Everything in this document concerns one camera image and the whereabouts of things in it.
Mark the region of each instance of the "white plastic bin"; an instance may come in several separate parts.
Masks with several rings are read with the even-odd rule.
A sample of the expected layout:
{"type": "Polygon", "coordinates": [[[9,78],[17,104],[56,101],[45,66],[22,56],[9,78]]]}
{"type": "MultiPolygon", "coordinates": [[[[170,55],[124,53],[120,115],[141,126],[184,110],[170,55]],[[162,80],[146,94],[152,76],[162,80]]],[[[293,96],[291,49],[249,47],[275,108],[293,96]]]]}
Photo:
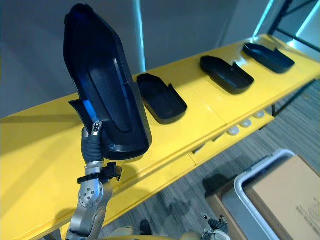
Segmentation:
{"type": "Polygon", "coordinates": [[[287,149],[275,151],[271,156],[264,158],[237,176],[234,180],[234,187],[222,196],[223,204],[249,240],[278,240],[279,238],[245,194],[244,182],[253,180],[262,171],[294,155],[287,149]]]}

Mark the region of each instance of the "white round knob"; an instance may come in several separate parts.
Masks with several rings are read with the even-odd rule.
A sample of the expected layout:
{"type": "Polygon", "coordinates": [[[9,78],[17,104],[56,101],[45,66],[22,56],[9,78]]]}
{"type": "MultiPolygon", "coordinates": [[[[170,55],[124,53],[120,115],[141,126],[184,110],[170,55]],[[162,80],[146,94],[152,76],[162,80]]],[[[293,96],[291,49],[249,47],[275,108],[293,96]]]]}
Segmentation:
{"type": "Polygon", "coordinates": [[[243,127],[243,128],[250,127],[251,124],[252,124],[252,123],[251,123],[250,119],[246,119],[246,120],[240,122],[240,126],[243,127]]]}
{"type": "Polygon", "coordinates": [[[265,116],[265,112],[264,111],[258,111],[257,113],[255,113],[253,115],[256,119],[261,119],[265,116]]]}
{"type": "Polygon", "coordinates": [[[231,136],[235,136],[240,132],[239,128],[237,126],[233,126],[231,128],[229,128],[229,130],[227,131],[227,133],[231,136]]]}

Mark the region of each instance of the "black clamp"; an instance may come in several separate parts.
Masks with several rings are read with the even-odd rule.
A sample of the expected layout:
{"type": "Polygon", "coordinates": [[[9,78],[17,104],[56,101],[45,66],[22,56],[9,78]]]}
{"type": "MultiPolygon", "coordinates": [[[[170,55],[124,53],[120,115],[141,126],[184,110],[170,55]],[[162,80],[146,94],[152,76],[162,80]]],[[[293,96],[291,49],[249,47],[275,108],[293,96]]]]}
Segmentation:
{"type": "Polygon", "coordinates": [[[121,178],[122,168],[120,166],[117,166],[115,162],[109,162],[105,167],[101,169],[101,172],[92,173],[87,176],[79,177],[77,180],[78,184],[81,184],[83,182],[93,180],[93,179],[113,179],[116,178],[117,181],[121,178]]]}

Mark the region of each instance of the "blue light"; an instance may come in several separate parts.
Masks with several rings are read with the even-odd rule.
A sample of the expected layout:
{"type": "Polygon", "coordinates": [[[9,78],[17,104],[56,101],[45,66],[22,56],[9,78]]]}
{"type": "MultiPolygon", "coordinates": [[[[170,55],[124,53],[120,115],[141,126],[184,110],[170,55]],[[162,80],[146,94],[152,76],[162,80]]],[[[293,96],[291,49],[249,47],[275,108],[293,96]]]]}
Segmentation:
{"type": "Polygon", "coordinates": [[[301,25],[300,29],[297,31],[297,33],[295,34],[297,37],[299,37],[299,35],[303,32],[303,30],[306,28],[306,26],[308,25],[308,23],[310,22],[310,20],[312,19],[312,17],[315,15],[315,13],[317,12],[318,8],[320,6],[320,0],[316,3],[316,5],[314,6],[314,8],[312,9],[312,11],[310,12],[310,14],[308,15],[308,17],[304,20],[303,24],[301,25]]]}
{"type": "Polygon", "coordinates": [[[262,14],[262,17],[261,17],[258,25],[256,26],[256,29],[255,29],[253,35],[252,35],[253,38],[257,36],[257,34],[258,34],[262,24],[264,23],[264,21],[265,21],[267,15],[268,15],[272,5],[274,4],[274,2],[275,2],[275,0],[269,0],[269,2],[268,2],[267,6],[266,6],[266,8],[265,8],[265,10],[264,10],[264,12],[262,14]]]}
{"type": "Polygon", "coordinates": [[[86,111],[88,112],[91,120],[93,122],[96,122],[99,120],[99,118],[97,117],[96,111],[94,110],[94,107],[92,106],[91,102],[89,100],[83,100],[82,101],[86,111]]]}
{"type": "Polygon", "coordinates": [[[142,24],[141,15],[141,3],[140,0],[133,0],[135,9],[135,20],[136,20],[136,32],[138,33],[137,43],[138,43],[138,54],[139,54],[139,71],[146,71],[146,58],[145,58],[145,44],[144,44],[144,29],[142,24]]]}

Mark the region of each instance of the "cardboard box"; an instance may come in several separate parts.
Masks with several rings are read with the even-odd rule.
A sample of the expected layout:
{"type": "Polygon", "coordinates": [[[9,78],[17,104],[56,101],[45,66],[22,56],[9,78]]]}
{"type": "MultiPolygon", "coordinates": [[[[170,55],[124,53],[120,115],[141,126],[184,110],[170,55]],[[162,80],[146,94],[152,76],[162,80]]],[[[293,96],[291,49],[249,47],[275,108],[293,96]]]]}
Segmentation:
{"type": "Polygon", "coordinates": [[[320,176],[301,157],[270,169],[244,191],[280,239],[320,239],[320,176]]]}

